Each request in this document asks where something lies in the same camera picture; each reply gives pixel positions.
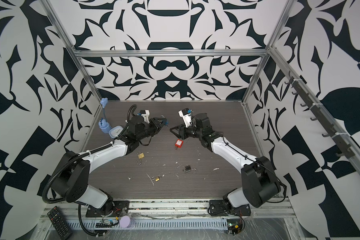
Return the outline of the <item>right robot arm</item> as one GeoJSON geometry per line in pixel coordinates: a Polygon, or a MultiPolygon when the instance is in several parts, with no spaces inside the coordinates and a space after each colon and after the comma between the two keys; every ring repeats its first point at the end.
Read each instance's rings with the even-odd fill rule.
{"type": "Polygon", "coordinates": [[[224,136],[215,131],[207,114],[179,113],[183,124],[170,128],[179,141],[195,138],[202,146],[222,157],[241,174],[241,188],[223,196],[220,203],[211,203],[208,214],[211,216],[240,216],[243,209],[259,208],[265,203],[274,204],[273,197],[279,193],[286,198],[287,187],[276,176],[271,161],[266,157],[256,157],[241,150],[224,136]]]}

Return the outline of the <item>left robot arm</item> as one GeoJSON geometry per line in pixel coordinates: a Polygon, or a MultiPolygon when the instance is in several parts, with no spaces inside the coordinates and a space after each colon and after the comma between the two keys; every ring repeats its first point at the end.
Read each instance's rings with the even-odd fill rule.
{"type": "Polygon", "coordinates": [[[143,139],[152,139],[168,125],[164,117],[150,118],[148,110],[135,114],[136,108],[137,105],[130,107],[126,126],[118,126],[117,135],[107,145],[79,154],[69,151],[63,155],[42,191],[45,203],[77,203],[98,210],[102,216],[109,216],[115,211],[113,198],[89,185],[90,173],[112,160],[131,154],[142,145],[143,139]]]}

